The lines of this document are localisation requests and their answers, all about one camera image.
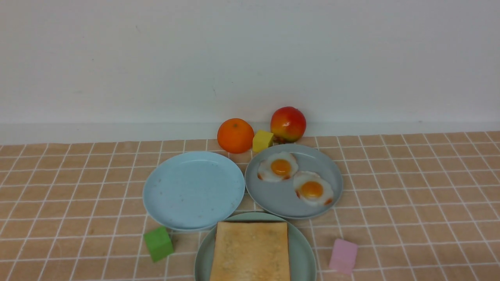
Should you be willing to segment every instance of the white wall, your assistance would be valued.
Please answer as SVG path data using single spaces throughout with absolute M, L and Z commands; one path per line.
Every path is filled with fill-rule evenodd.
M 500 121 L 498 0 L 3 0 L 0 123 Z

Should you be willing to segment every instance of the plate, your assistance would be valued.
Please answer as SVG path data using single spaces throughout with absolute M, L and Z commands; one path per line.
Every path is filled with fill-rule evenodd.
M 261 161 L 283 151 L 295 156 L 299 171 L 316 172 L 331 185 L 333 202 L 325 206 L 307 205 L 297 197 L 293 178 L 281 182 L 265 182 L 257 178 Z M 279 144 L 261 151 L 248 164 L 245 182 L 250 196 L 264 210 L 295 220 L 310 219 L 327 212 L 339 201 L 343 190 L 342 173 L 332 159 L 314 148 L 299 144 Z
M 281 217 L 263 212 L 246 212 L 226 219 L 227 222 L 285 222 Z M 214 261 L 216 227 L 203 239 L 194 262 L 194 280 L 210 281 Z M 316 260 L 307 239 L 288 222 L 288 252 L 291 281 L 316 281 Z
M 245 179 L 233 161 L 214 152 L 195 151 L 160 164 L 147 178 L 142 199 L 159 224 L 189 232 L 228 218 L 244 194 Z

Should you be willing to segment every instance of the cube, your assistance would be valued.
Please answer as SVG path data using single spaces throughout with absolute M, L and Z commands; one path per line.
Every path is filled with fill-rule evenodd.
M 258 130 L 253 136 L 252 150 L 259 153 L 273 145 L 274 134 L 272 132 Z
M 332 270 L 350 275 L 353 272 L 357 254 L 358 245 L 342 239 L 337 239 L 333 244 L 328 267 Z
M 165 227 L 159 227 L 143 235 L 153 263 L 166 258 L 174 252 L 172 241 Z

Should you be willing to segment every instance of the fried egg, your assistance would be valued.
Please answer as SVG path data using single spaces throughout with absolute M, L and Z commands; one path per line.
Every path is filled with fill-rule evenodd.
M 277 183 L 288 180 L 297 173 L 297 159 L 290 152 L 282 151 L 260 162 L 257 177 L 265 182 Z
M 293 189 L 310 206 L 325 206 L 334 201 L 332 186 L 313 171 L 298 171 L 293 176 Z

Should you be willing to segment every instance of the apple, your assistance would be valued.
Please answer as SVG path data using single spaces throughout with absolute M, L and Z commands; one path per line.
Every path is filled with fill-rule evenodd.
M 271 133 L 274 141 L 280 144 L 294 143 L 306 131 L 306 118 L 295 107 L 285 106 L 274 112 L 271 118 Z

